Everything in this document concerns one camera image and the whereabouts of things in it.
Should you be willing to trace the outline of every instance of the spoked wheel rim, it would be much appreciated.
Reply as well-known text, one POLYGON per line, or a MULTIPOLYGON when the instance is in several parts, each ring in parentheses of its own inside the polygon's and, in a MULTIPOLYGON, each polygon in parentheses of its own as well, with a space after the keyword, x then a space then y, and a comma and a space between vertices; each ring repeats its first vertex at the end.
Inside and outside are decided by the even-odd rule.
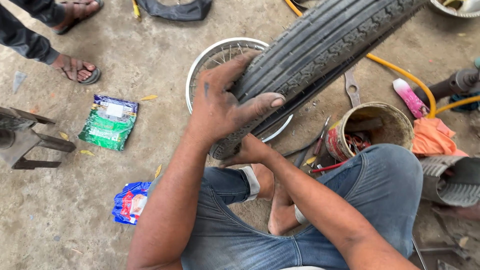
MULTIPOLYGON (((215 66, 223 64, 230 60, 235 55, 245 53, 248 49, 255 49, 263 51, 268 47, 268 44, 257 39, 248 37, 233 37, 221 40, 206 50, 204 50, 193 62, 187 76, 187 83, 185 86, 185 97, 187 107, 190 114, 192 113, 193 99, 195 97, 196 82, 201 71, 212 69, 215 66)), ((285 120, 272 125, 270 128, 257 134, 256 137, 263 142, 267 142, 278 134, 280 134, 290 123, 293 114, 289 115, 285 120)))

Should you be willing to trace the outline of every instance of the tire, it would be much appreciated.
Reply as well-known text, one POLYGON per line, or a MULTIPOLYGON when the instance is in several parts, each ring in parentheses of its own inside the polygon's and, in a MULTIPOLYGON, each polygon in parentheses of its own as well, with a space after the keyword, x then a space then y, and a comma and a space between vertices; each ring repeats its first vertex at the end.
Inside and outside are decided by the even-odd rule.
POLYGON ((217 141, 210 155, 226 159, 248 133, 265 131, 315 97, 408 21, 427 0, 320 0, 254 59, 232 93, 240 103, 265 92, 283 107, 217 141))

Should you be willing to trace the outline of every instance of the blue plastic packet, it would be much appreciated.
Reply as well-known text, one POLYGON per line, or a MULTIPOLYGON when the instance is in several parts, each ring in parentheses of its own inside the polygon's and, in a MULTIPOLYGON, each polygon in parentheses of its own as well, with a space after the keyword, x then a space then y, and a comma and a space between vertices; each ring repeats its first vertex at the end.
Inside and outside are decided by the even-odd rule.
POLYGON ((112 210, 113 221, 125 224, 137 224, 137 220, 147 203, 147 192, 151 182, 126 184, 122 192, 115 195, 112 210))

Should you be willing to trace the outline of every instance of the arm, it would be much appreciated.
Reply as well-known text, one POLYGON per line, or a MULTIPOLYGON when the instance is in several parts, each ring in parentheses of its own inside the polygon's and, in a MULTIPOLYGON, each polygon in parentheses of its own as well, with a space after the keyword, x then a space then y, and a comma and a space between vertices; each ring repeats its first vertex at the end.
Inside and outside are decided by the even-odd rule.
POLYGON ((333 243, 350 269, 417 269, 347 201, 253 135, 243 139, 240 153, 223 167, 245 163, 261 163, 274 173, 302 214, 333 243))
POLYGON ((182 269, 180 256, 195 222, 208 150, 218 139, 283 105, 281 94, 261 94, 239 105, 228 92, 257 54, 239 55, 201 73, 188 126, 138 220, 127 269, 182 269))

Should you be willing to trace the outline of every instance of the orange cloth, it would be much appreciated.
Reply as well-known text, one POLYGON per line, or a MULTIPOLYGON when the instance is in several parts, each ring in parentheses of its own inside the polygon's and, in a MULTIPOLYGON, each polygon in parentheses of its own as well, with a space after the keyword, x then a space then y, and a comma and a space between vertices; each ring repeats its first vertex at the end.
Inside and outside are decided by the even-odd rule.
POLYGON ((455 143, 450 139, 455 132, 450 130, 442 120, 438 118, 427 119, 422 117, 413 122, 413 149, 415 154, 425 156, 448 155, 448 156, 466 156, 468 155, 456 148, 455 143))

